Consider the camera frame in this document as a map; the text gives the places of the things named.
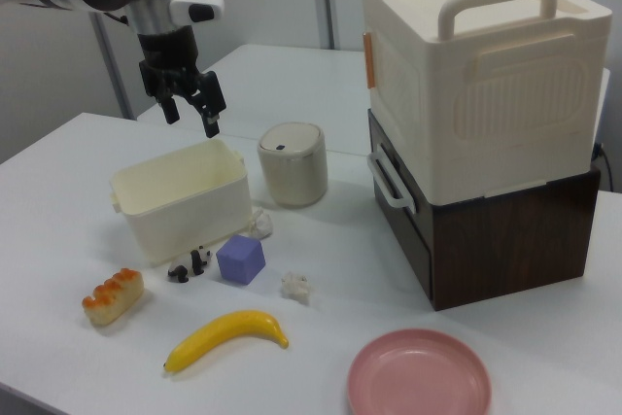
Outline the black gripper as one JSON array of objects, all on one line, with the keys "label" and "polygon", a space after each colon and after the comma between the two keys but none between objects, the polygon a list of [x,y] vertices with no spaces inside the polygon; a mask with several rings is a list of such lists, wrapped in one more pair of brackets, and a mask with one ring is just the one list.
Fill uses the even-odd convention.
[{"label": "black gripper", "polygon": [[226,109],[225,98],[213,71],[199,73],[196,67],[198,49],[191,26],[157,35],[139,35],[144,60],[139,63],[145,92],[155,99],[168,124],[179,120],[172,87],[164,71],[185,70],[193,77],[186,97],[201,117],[205,134],[213,138],[220,133],[218,120]]}]

